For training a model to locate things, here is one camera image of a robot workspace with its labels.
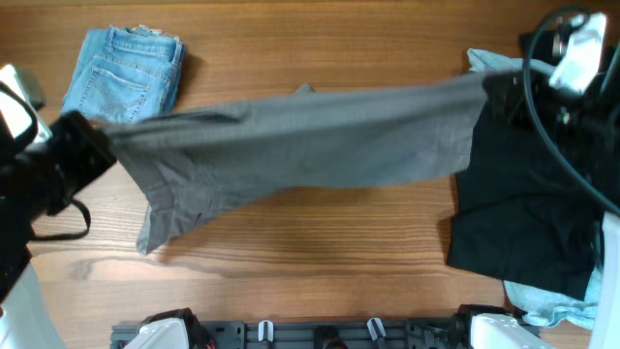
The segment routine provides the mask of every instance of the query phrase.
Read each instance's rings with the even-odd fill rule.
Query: denim shorts
[[[174,105],[185,45],[145,26],[91,29],[82,44],[62,112],[134,123]]]

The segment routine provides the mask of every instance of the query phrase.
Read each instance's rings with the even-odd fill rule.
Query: black cloth
[[[456,187],[448,265],[583,300],[602,213],[534,133],[485,107]]]

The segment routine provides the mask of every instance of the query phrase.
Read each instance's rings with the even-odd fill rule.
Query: light blue cloth
[[[170,111],[185,45],[141,25],[91,29],[79,52],[62,112],[91,120],[133,123]]]
[[[511,303],[527,311],[523,321],[530,325],[556,327],[563,320],[568,320],[581,328],[592,330],[599,308],[602,280],[601,271],[594,269],[583,301],[510,281],[504,281],[504,287]]]
[[[521,58],[509,58],[483,49],[470,48],[467,56],[472,72],[514,71],[520,70],[523,65]],[[555,67],[533,60],[532,69],[550,76]],[[523,321],[530,325],[556,327],[563,320],[568,320],[584,329],[592,330],[597,316],[602,280],[601,270],[595,269],[590,276],[583,301],[516,282],[504,281],[504,287],[511,303],[527,312]]]
[[[472,65],[471,72],[514,71],[520,70],[523,66],[523,59],[521,58],[509,58],[484,49],[470,48],[467,50],[467,56]],[[531,67],[549,76],[555,70],[554,66],[537,59],[532,60]]]

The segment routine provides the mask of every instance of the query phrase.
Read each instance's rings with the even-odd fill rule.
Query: wood grain
[[[0,61],[39,77],[43,116],[52,122],[88,28],[162,28],[188,45],[177,105],[188,109],[290,93],[306,81],[351,90],[449,78],[467,70],[467,48],[518,55],[517,35],[565,3],[8,0],[0,5]],[[617,39],[618,2],[589,4],[607,11]],[[30,245],[69,348],[104,348],[110,326],[185,306],[204,320],[298,321],[445,316],[462,303],[506,303],[500,281],[445,266],[455,212],[450,178],[291,190],[147,257],[135,249],[146,200],[120,165],[78,196],[91,208],[91,235]],[[69,209],[35,229],[81,224]],[[572,326],[545,332],[560,348],[584,348],[588,336]]]

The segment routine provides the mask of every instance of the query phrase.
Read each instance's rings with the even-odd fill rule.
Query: gray pants
[[[467,168],[482,79],[296,93],[108,127],[150,203],[139,252],[289,187],[396,185]]]

